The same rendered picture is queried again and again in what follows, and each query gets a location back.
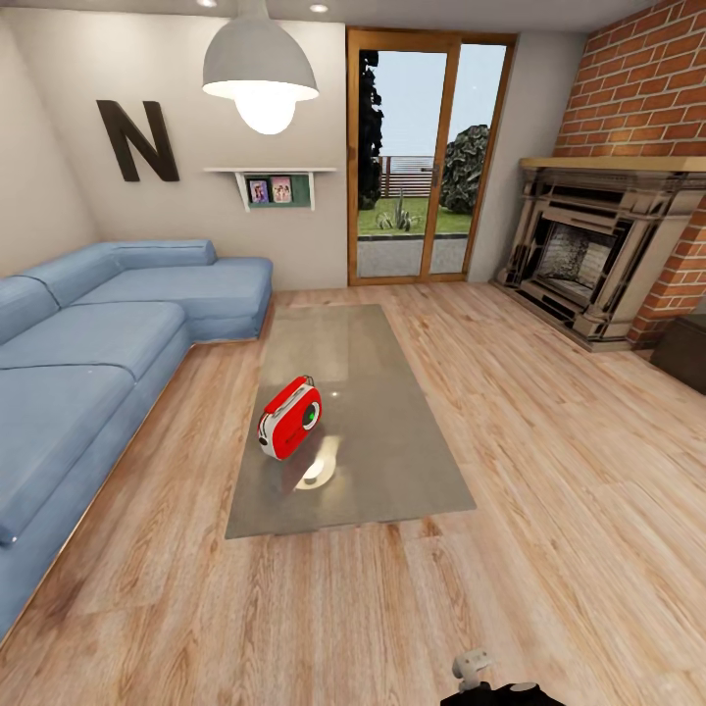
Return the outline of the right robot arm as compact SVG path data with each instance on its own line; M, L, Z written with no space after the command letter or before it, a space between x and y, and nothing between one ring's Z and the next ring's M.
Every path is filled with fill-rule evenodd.
M480 646L455 656L453 675L459 682L459 693L440 701L440 706L564 706L540 692L538 683L509 683L494 690L488 681L481 681L477 671L492 664L492 657Z

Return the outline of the radio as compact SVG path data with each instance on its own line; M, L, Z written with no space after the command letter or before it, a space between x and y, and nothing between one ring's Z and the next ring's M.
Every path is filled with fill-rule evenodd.
M322 414L319 390L298 377L265 409L258 423L262 450L278 460L288 458L315 427Z

